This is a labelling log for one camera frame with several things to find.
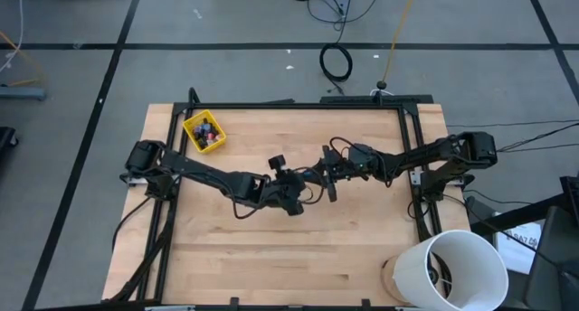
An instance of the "black metal frame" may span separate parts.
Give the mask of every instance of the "black metal frame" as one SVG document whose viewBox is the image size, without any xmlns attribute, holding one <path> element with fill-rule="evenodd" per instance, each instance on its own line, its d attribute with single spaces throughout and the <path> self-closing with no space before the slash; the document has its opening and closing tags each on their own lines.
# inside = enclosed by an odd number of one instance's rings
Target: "black metal frame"
<svg viewBox="0 0 579 311">
<path fill-rule="evenodd" d="M 171 115 L 171 121 L 169 124 L 169 132 L 167 135 L 167 147 L 173 147 L 176 137 L 176 129 L 178 127 L 178 119 L 181 114 L 185 113 L 185 117 L 189 118 L 193 114 L 194 109 L 385 109 L 385 110 L 395 110 L 398 114 L 398 120 L 400 122 L 400 131 L 403 140 L 404 151 L 407 152 L 411 149 L 412 144 L 410 142 L 410 135 L 408 132 L 408 125 L 406 122 L 406 114 L 410 115 L 413 122 L 413 130 L 416 138 L 416 145 L 424 145 L 424 139 L 422 135 L 422 127 L 420 124 L 420 118 L 418 115 L 417 104 L 432 104 L 432 96 L 430 95 L 411 95 L 411 96 L 396 96 L 396 97 L 325 97 L 320 100 L 319 103 L 295 103 L 293 100 L 281 100 L 266 103 L 201 103 L 195 90 L 191 88 L 189 90 L 189 101 L 174 103 L 173 111 Z M 181 136 L 181 143 L 178 152 L 182 155 L 185 154 L 187 148 L 187 135 L 185 131 Z M 422 169 L 427 169 L 427 165 L 423 165 Z M 180 184 L 177 184 L 177 194 L 176 197 L 169 201 L 169 213 L 176 214 L 176 205 L 178 201 L 178 190 Z M 422 213 L 421 210 L 421 199 L 417 196 L 417 193 L 410 187 L 413 196 L 413 203 L 415 211 L 417 214 Z M 156 201 L 153 209 L 153 214 L 151 217 L 151 223 L 149 227 L 149 233 L 147 237 L 147 246 L 145 253 L 146 255 L 151 251 L 153 245 L 157 239 L 160 215 L 162 211 L 163 202 Z M 432 231 L 433 234 L 438 234 L 441 232 L 441 221 L 436 208 L 436 204 L 431 206 L 431 220 L 432 220 Z M 173 226 L 171 226 L 171 231 L 169 232 L 169 240 L 167 241 L 164 248 L 161 250 L 161 259 L 159 261 L 159 268 L 157 272 L 157 280 L 155 286 L 155 293 L 153 299 L 156 301 L 162 301 L 163 290 L 166 280 L 166 270 L 168 266 L 168 257 L 171 246 L 171 236 L 173 233 Z M 419 240 L 427 240 L 428 237 L 420 237 Z M 138 286 L 137 300 L 145 300 L 147 294 L 147 286 L 149 281 L 148 273 L 143 277 Z M 365 305 L 370 307 L 369 301 L 365 302 Z M 211 309 L 219 309 L 219 307 L 229 307 L 230 306 L 211 306 Z M 267 306 L 268 309 L 272 309 L 274 306 Z"/>
<path fill-rule="evenodd" d="M 543 220 L 549 208 L 553 206 L 563 208 L 572 214 L 579 225 L 579 177 L 563 176 L 559 180 L 561 181 L 563 193 L 523 208 L 487 218 L 484 223 L 477 221 L 470 226 L 470 229 L 480 236 L 496 232 L 489 225 L 499 231 L 512 229 L 521 224 Z"/>
</svg>

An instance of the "wooden board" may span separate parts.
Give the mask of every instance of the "wooden board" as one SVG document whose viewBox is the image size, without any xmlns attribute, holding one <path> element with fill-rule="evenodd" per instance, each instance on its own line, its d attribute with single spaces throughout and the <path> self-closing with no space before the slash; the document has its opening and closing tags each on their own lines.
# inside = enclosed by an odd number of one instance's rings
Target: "wooden board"
<svg viewBox="0 0 579 311">
<path fill-rule="evenodd" d="M 171 105 L 149 107 L 143 139 L 166 139 L 171 109 Z M 419 110 L 425 142 L 447 135 L 439 105 L 421 105 Z M 333 136 L 384 152 L 403 152 L 394 111 L 212 113 L 226 132 L 227 143 L 209 155 L 188 145 L 186 154 L 226 171 L 272 174 L 267 161 L 279 154 L 291 168 L 314 165 L 322 156 L 322 145 Z M 412 121 L 407 121 L 414 141 Z M 144 186 L 129 190 L 124 213 L 143 200 L 144 190 Z M 460 197 L 456 188 L 447 193 Z M 370 298 L 373 306 L 399 305 L 381 286 L 380 266 L 418 242 L 415 223 L 406 212 L 410 201 L 406 174 L 389 189 L 374 180 L 355 179 L 337 184 L 335 203 L 324 197 L 305 206 L 300 216 L 264 209 L 238 221 L 231 201 L 218 191 L 184 180 L 163 303 L 226 305 L 230 297 L 239 297 L 244 305 L 358 306 L 362 298 Z M 451 200 L 438 205 L 444 230 L 469 229 L 462 206 Z M 117 293 L 142 260 L 152 206 L 120 231 L 103 297 Z M 156 274 L 157 265 L 150 283 Z"/>
</svg>

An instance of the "yellow container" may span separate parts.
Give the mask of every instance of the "yellow container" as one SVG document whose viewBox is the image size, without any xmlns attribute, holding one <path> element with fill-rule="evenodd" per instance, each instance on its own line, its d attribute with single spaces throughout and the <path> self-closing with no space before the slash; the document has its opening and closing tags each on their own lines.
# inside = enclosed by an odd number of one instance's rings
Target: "yellow container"
<svg viewBox="0 0 579 311">
<path fill-rule="evenodd" d="M 201 147 L 199 146 L 199 143 L 197 143 L 197 141 L 195 140 L 195 127 L 201 126 L 203 124 L 204 118 L 207 118 L 207 122 L 213 124 L 214 127 L 217 128 L 217 131 L 219 131 L 219 134 L 222 136 L 222 138 L 217 140 L 213 144 L 207 146 L 205 149 L 201 149 Z M 212 115 L 209 110 L 201 111 L 201 112 L 197 113 L 196 115 L 190 117 L 189 119 L 185 120 L 183 122 L 183 128 L 187 132 L 187 135 L 189 136 L 189 138 L 191 138 L 191 141 L 195 145 L 195 148 L 197 148 L 197 150 L 201 154 L 209 153 L 209 152 L 215 150 L 215 148 L 225 144 L 225 139 L 227 139 L 225 132 L 223 131 L 223 129 L 221 129 L 221 127 L 217 123 L 217 120 L 215 120 L 214 115 Z"/>
</svg>

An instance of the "gray floor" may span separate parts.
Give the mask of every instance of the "gray floor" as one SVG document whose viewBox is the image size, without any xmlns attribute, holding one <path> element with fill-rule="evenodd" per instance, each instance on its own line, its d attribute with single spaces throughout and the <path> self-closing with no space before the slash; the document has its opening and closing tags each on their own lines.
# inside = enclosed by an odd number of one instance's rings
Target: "gray floor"
<svg viewBox="0 0 579 311">
<path fill-rule="evenodd" d="M 406 0 L 379 0 L 349 24 L 344 42 L 389 42 Z M 576 0 L 540 0 L 560 42 L 579 42 Z M 352 15 L 369 0 L 353 0 Z M 25 0 L 25 42 L 113 43 L 130 0 Z M 17 38 L 17 0 L 0 0 L 0 30 Z M 128 42 L 332 42 L 331 25 L 291 0 L 140 0 Z M 546 43 L 529 0 L 416 0 L 401 42 Z M 0 52 L 2 57 L 7 52 Z M 0 309 L 18 309 L 30 285 L 78 152 L 111 51 L 29 51 L 47 73 L 49 98 L 0 101 L 0 125 L 16 127 L 21 145 L 0 182 Z M 366 95 L 384 71 L 387 51 L 352 50 L 344 89 Z M 579 52 L 565 52 L 579 70 Z M 329 54 L 338 73 L 343 58 Z M 0 83 L 26 79 L 21 60 Z M 318 50 L 124 51 L 90 147 L 62 237 L 37 306 L 100 300 L 110 239 L 126 188 L 118 180 L 139 138 L 149 103 L 185 100 L 315 102 L 332 87 Z M 432 94 L 448 124 L 579 118 L 579 105 L 552 51 L 398 51 L 389 77 L 396 94 Z M 558 125 L 495 127 L 498 146 Z M 452 127 L 459 132 L 465 128 Z M 577 142 L 569 130 L 535 146 Z M 501 200 L 537 201 L 560 192 L 558 177 L 579 171 L 579 148 L 506 154 L 476 173 L 472 188 Z M 491 204 L 505 211 L 515 206 Z"/>
</svg>

